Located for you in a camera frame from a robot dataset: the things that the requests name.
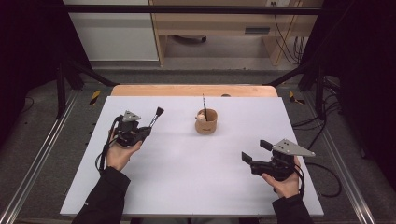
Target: floor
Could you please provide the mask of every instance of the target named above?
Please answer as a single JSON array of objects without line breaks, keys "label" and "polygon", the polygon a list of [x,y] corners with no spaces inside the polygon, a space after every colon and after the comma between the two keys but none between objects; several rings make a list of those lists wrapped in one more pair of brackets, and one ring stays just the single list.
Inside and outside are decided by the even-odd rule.
[{"label": "floor", "polygon": [[[124,63],[121,68],[114,70],[117,67],[115,64],[96,63],[95,69],[102,76],[120,83],[260,85],[286,74],[295,66],[282,60],[279,66],[273,67],[259,37],[209,36],[205,43],[196,39],[170,38],[163,67],[153,63]],[[292,124],[315,116],[312,110],[313,91],[299,91],[296,88],[299,78],[292,78],[277,87]],[[46,138],[57,122],[56,83],[50,82],[29,92],[26,107],[20,114],[12,136],[0,150],[0,179],[2,183],[7,181],[0,187],[2,217],[7,207],[12,205],[11,202],[20,199],[22,203],[14,204],[16,212],[10,217],[14,223],[70,223],[70,217],[60,216],[59,211],[85,146],[90,141],[90,134],[104,100],[111,93],[111,88],[89,77],[84,76],[83,79],[86,84],[82,91],[71,91],[67,88],[69,99],[75,99],[74,106],[68,111],[65,125],[60,127],[57,134],[51,136],[55,141],[49,146],[45,144]],[[94,106],[88,105],[93,92],[97,90],[101,91],[97,103]],[[296,100],[304,100],[304,104],[301,101],[291,102],[290,91],[294,93]],[[325,96],[330,97],[327,106],[337,103],[336,98],[331,95],[332,92],[325,91]],[[394,190],[381,175],[374,161],[361,158],[359,143],[355,141],[347,120],[342,116],[342,109],[333,109],[335,110],[329,111],[331,113],[327,117],[324,132],[312,147],[318,157],[306,161],[328,167],[343,178],[345,174],[340,174],[337,168],[340,165],[334,162],[336,156],[333,155],[332,148],[335,148],[347,167],[346,179],[350,178],[352,181],[342,180],[341,193],[328,197],[326,195],[334,194],[338,190],[336,179],[317,166],[308,167],[325,212],[324,217],[315,217],[315,221],[396,223]],[[320,123],[322,122],[316,120],[308,126],[295,129],[301,146],[310,145],[318,134]],[[49,148],[49,151],[43,152],[43,148]],[[37,154],[43,156],[42,165],[30,181],[24,181],[25,175],[32,171],[30,168],[36,162]],[[20,192],[18,188],[26,189],[27,192],[17,195]],[[273,217],[266,217],[262,222],[276,221]]]}]

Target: wire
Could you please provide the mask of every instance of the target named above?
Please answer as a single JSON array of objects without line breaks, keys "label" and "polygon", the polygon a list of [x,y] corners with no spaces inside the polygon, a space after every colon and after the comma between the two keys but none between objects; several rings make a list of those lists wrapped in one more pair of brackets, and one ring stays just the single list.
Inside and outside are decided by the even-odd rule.
[{"label": "wire", "polygon": [[314,117],[314,118],[312,118],[312,119],[307,119],[307,120],[299,121],[299,122],[297,122],[297,123],[291,124],[291,127],[293,127],[293,128],[295,128],[295,127],[301,127],[301,126],[304,126],[304,125],[306,125],[306,124],[308,124],[308,123],[311,123],[311,122],[315,121],[315,120],[318,119],[318,118],[319,118],[319,117]]},{"label": "wire", "polygon": [[[276,2],[271,2],[271,6],[272,6],[272,7],[276,7]],[[300,57],[296,57],[297,59],[295,59],[295,58],[294,58],[294,57],[295,57],[295,54],[294,54],[294,57],[293,57],[293,55],[290,53],[290,50],[289,50],[288,45],[287,45],[287,43],[286,43],[286,39],[283,37],[282,33],[280,32],[279,26],[277,25],[277,17],[276,17],[276,14],[274,14],[274,18],[275,18],[275,28],[276,28],[276,30],[275,30],[275,40],[276,40],[276,43],[279,45],[280,49],[282,50],[283,54],[285,55],[285,58],[288,60],[289,63],[292,63],[292,64],[300,64],[300,60],[299,60]],[[292,58],[293,62],[290,61],[290,59],[289,59],[288,55],[286,54],[285,50],[283,50],[282,46],[279,44],[279,41],[277,40],[277,32],[279,32],[280,37],[281,37],[281,39],[282,39],[282,41],[283,41],[283,44],[284,44],[286,50],[288,51],[289,56]]]},{"label": "wire", "polygon": [[323,125],[322,125],[320,131],[319,131],[318,134],[315,136],[315,138],[312,140],[311,144],[309,144],[309,147],[307,148],[308,150],[311,150],[311,147],[312,147],[312,146],[315,144],[315,142],[318,140],[320,134],[323,132],[324,127],[326,126],[326,123],[327,123],[327,119],[325,119],[325,120],[323,121]]},{"label": "wire", "polygon": [[324,78],[324,87],[326,87],[326,90],[331,93],[340,91],[340,87],[332,84],[327,78]]},{"label": "wire", "polygon": [[114,131],[114,126],[116,125],[117,122],[119,122],[120,120],[122,120],[122,118],[123,118],[123,115],[119,115],[118,117],[116,117],[116,118],[114,119],[113,123],[111,124],[111,128],[110,128],[110,130],[108,131],[108,137],[107,137],[107,140],[106,140],[105,145],[103,146],[102,153],[99,154],[99,155],[96,157],[96,160],[95,160],[95,167],[96,167],[96,169],[99,171],[99,173],[101,173],[101,174],[102,174],[102,172],[104,171],[105,157],[106,157],[106,155],[107,155],[108,149],[110,148],[111,144],[117,139],[117,138],[111,139],[111,136],[113,135],[113,131]]},{"label": "wire", "polygon": [[295,167],[293,167],[293,171],[300,177],[301,179],[301,187],[300,187],[300,195],[303,198],[304,197],[304,193],[305,193],[305,181],[304,181],[304,171],[303,169],[301,169],[301,167],[297,164],[294,164],[295,166],[298,167],[298,169],[301,171],[301,173],[299,172],[299,170],[297,170]]},{"label": "wire", "polygon": [[301,62],[301,59],[303,58],[303,45],[304,45],[304,38],[300,37],[300,45],[297,46],[297,42],[298,42],[298,36],[296,36],[294,38],[294,45],[293,45],[293,53],[294,53],[294,57],[297,58],[297,63]]},{"label": "wire", "polygon": [[324,103],[326,103],[327,102],[327,100],[329,100],[331,97],[336,97],[337,96],[337,94],[331,94],[331,95],[328,95],[325,99],[324,99]]},{"label": "wire", "polygon": [[[289,48],[288,48],[288,45],[286,44],[286,41],[285,41],[285,39],[283,38],[282,33],[280,33],[279,27],[277,26],[277,18],[276,18],[276,15],[274,15],[274,17],[275,17],[275,28],[276,28],[276,30],[275,30],[275,40],[276,40],[276,43],[279,45],[280,49],[281,49],[282,52],[283,52],[283,55],[285,55],[285,58],[288,60],[288,62],[289,62],[289,63],[292,63],[292,64],[297,64],[297,61],[291,56],[291,53],[290,53]],[[278,32],[278,31],[279,31],[279,34],[280,34],[282,40],[283,40],[283,43],[285,44],[286,50],[288,51],[290,57],[294,60],[294,62],[291,62],[291,61],[290,61],[290,59],[289,59],[288,55],[286,54],[285,50],[283,50],[282,46],[280,46],[279,41],[277,40],[277,32]]]},{"label": "wire", "polygon": [[334,194],[324,194],[324,193],[318,192],[319,195],[321,195],[323,197],[326,197],[326,198],[335,198],[335,197],[337,197],[338,195],[341,194],[341,191],[342,191],[341,180],[333,171],[331,171],[329,168],[327,168],[327,167],[325,167],[323,165],[316,164],[316,163],[313,163],[313,162],[306,162],[305,165],[313,165],[313,166],[320,167],[320,168],[326,170],[327,172],[329,172],[330,174],[332,174],[334,176],[334,178],[337,180],[337,183],[338,183],[337,192],[335,192]]},{"label": "wire", "polygon": [[312,127],[312,128],[306,128],[306,129],[303,129],[303,128],[295,128],[295,129],[293,129],[293,130],[296,130],[296,131],[311,131],[311,130],[314,130],[314,129],[316,129],[316,128],[319,128],[319,127],[321,127],[323,125],[323,123],[321,123],[321,124],[319,124],[318,126],[315,126],[315,127]]},{"label": "wire", "polygon": [[334,103],[334,108],[332,108],[331,110],[328,109],[328,115],[330,115],[332,112],[334,111],[340,111],[341,110],[341,105],[340,103]]},{"label": "wire", "polygon": [[24,112],[30,110],[32,108],[32,106],[35,104],[35,100],[32,97],[26,96],[25,99],[31,100],[32,103],[30,103],[30,105],[26,109],[22,110],[21,113],[24,113]]}]

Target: person's right hand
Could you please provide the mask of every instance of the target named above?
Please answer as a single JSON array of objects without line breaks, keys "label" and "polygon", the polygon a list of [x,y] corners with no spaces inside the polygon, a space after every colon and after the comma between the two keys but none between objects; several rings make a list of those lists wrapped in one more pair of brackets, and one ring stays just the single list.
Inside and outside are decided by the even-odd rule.
[{"label": "person's right hand", "polygon": [[[296,156],[294,156],[294,163],[300,166],[300,162],[298,161]],[[289,198],[299,193],[299,176],[295,172],[293,172],[293,174],[291,174],[284,181],[276,181],[272,176],[268,174],[262,174],[262,178],[269,185],[274,187],[279,198]]]},{"label": "person's right hand", "polygon": [[107,152],[106,165],[121,171],[142,144],[142,141],[138,141],[133,147],[123,147],[118,143],[113,144]]}]

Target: white table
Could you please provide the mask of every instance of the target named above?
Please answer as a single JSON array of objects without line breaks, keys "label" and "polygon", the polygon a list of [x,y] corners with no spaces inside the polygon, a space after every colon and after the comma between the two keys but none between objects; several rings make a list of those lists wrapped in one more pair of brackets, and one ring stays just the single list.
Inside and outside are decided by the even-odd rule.
[{"label": "white table", "polygon": [[[62,215],[74,216],[96,184],[94,161],[106,142],[114,118],[125,110],[148,126],[157,106],[164,109],[151,136],[122,171],[131,180],[125,196],[127,217],[262,217],[273,215],[277,196],[264,180],[250,173],[241,151],[257,161],[272,153],[261,139],[296,142],[282,99],[277,97],[207,97],[217,110],[218,128],[211,135],[194,129],[202,96],[110,96],[64,201]],[[311,216],[323,211],[304,161],[304,203]]]}]

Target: black cable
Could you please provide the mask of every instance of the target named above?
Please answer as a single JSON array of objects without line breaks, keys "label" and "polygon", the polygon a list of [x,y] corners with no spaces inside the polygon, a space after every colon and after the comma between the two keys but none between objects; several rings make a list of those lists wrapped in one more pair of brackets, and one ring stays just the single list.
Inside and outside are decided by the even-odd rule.
[{"label": "black cable", "polygon": [[330,115],[333,111],[341,109],[341,104],[339,102],[332,103],[326,110],[327,115]]},{"label": "black cable", "polygon": [[303,198],[304,197],[304,193],[305,193],[305,181],[304,181],[304,171],[303,169],[301,169],[301,167],[297,164],[294,164],[295,166],[298,167],[299,170],[297,170],[294,166],[293,166],[293,171],[300,177],[301,179],[301,187],[300,187],[300,195]]},{"label": "black cable", "polygon": [[[289,62],[289,63],[292,63],[292,64],[297,64],[296,60],[291,56],[291,53],[290,53],[289,48],[288,48],[288,45],[286,44],[286,41],[285,41],[285,39],[283,38],[282,33],[280,33],[279,27],[277,26],[277,18],[276,18],[276,15],[274,15],[274,17],[275,17],[275,40],[276,40],[276,43],[277,43],[277,45],[280,47],[280,49],[282,50],[283,55],[285,55],[285,58],[288,60],[288,62]],[[278,32],[278,31],[279,31],[279,34],[280,34],[282,40],[283,40],[283,43],[285,44],[286,50],[289,52],[289,55],[290,55],[290,57],[294,60],[294,62],[291,62],[291,61],[290,61],[290,59],[289,59],[288,55],[286,54],[285,50],[283,50],[282,46],[280,46],[279,41],[277,40],[277,32]]]},{"label": "black cable", "polygon": [[321,127],[322,125],[323,125],[323,123],[319,124],[318,126],[312,127],[312,128],[305,128],[305,129],[303,129],[303,128],[293,128],[293,130],[295,130],[295,131],[312,131],[312,130],[315,130],[316,128]]},{"label": "black cable", "polygon": [[329,92],[331,92],[330,90],[332,90],[333,92],[340,91],[340,88],[338,86],[335,86],[334,84],[332,84],[330,81],[328,81],[327,78],[324,78],[324,87],[326,87],[326,90]]},{"label": "black cable", "polygon": [[324,87],[324,90],[328,91],[329,93],[334,93],[334,90],[332,89],[331,86],[324,84],[323,87]]},{"label": "black cable", "polygon": [[306,125],[306,124],[308,124],[308,123],[311,123],[311,122],[315,121],[316,119],[318,119],[318,117],[314,117],[314,118],[312,118],[312,119],[302,120],[302,121],[299,121],[299,122],[297,122],[297,123],[291,124],[291,127],[293,127],[293,128],[295,128],[295,127],[301,127],[301,126],[304,126],[304,125]]},{"label": "black cable", "polygon": [[326,99],[324,100],[324,103],[323,103],[323,105],[322,105],[322,106],[323,106],[323,111],[324,111],[324,113],[323,113],[323,114],[324,114],[323,126],[321,127],[321,129],[319,130],[319,132],[318,132],[318,134],[315,136],[315,138],[312,140],[311,144],[309,144],[309,147],[307,148],[308,150],[311,150],[311,147],[315,144],[315,142],[318,140],[320,134],[323,132],[323,130],[324,130],[325,126],[326,126],[326,123],[327,123],[328,110],[333,109],[335,106],[339,105],[338,102],[334,102],[334,103],[332,103],[331,105],[329,105],[328,108],[326,108],[326,102],[327,102],[327,100],[329,100],[331,97],[334,97],[334,96],[336,96],[336,94],[329,95],[329,96],[327,96]]},{"label": "black cable", "polygon": [[297,58],[297,63],[300,64],[301,59],[303,57],[303,45],[304,45],[304,38],[300,37],[300,45],[298,46],[297,42],[298,42],[298,36],[296,36],[294,38],[294,45],[293,45],[293,53],[294,53],[294,57]]},{"label": "black cable", "polygon": [[342,191],[341,180],[340,180],[340,178],[339,178],[333,171],[331,171],[329,168],[327,168],[327,167],[325,167],[325,166],[323,166],[323,165],[316,164],[316,163],[313,163],[313,162],[306,162],[305,165],[313,165],[313,166],[320,167],[320,168],[322,168],[322,169],[328,171],[330,174],[332,174],[332,175],[334,176],[334,178],[337,180],[337,183],[338,183],[338,190],[337,190],[337,192],[335,192],[334,194],[324,194],[324,193],[318,192],[319,195],[321,195],[321,196],[323,196],[323,197],[326,197],[326,198],[335,198],[335,197],[337,197],[338,195],[341,194],[341,191]]},{"label": "black cable", "polygon": [[29,99],[32,101],[32,103],[24,110],[21,111],[21,113],[24,113],[32,108],[32,106],[35,104],[35,100],[32,97],[26,96],[25,99]]},{"label": "black cable", "polygon": [[96,169],[99,171],[99,173],[102,173],[105,169],[105,157],[107,155],[108,149],[110,148],[111,144],[116,140],[116,138],[114,138],[113,140],[110,141],[111,136],[113,135],[113,131],[114,131],[114,126],[116,125],[117,122],[119,122],[120,120],[122,120],[123,115],[119,115],[118,117],[116,117],[113,121],[113,123],[111,124],[111,128],[108,132],[108,137],[106,140],[105,145],[103,146],[103,150],[102,153],[99,154],[95,160],[95,167]]}]

